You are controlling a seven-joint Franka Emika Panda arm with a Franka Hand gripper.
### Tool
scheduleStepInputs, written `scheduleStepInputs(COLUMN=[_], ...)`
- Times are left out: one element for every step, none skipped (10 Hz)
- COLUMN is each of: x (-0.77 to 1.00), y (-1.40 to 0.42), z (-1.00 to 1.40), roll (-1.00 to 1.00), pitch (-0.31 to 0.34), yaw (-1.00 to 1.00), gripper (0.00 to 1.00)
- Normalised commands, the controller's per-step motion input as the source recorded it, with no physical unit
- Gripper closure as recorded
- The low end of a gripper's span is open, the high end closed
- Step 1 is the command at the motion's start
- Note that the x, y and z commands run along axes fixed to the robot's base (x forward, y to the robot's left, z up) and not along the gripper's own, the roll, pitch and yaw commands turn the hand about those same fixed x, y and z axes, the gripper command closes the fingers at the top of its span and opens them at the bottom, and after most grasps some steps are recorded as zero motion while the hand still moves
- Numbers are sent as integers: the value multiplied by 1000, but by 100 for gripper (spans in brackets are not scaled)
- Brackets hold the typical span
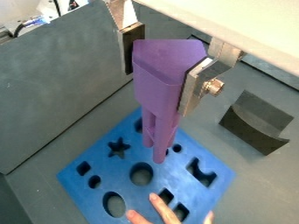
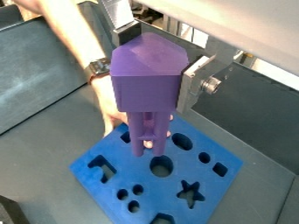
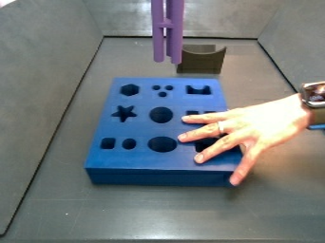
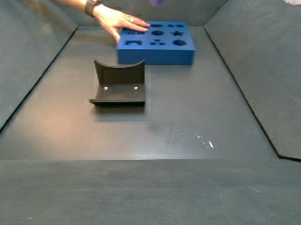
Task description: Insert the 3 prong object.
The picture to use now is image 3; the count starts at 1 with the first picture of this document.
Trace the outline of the bare right hand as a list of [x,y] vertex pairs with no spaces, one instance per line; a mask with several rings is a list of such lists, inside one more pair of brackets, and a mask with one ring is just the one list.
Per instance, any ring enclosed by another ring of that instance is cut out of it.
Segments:
[[225,151],[242,145],[243,156],[230,176],[230,183],[239,185],[262,152],[290,140],[306,129],[311,117],[311,111],[302,104],[301,95],[294,94],[281,100],[226,112],[183,116],[184,123],[200,123],[203,127],[180,134],[178,140],[190,142],[225,134],[225,137],[195,155],[196,163],[204,163]]

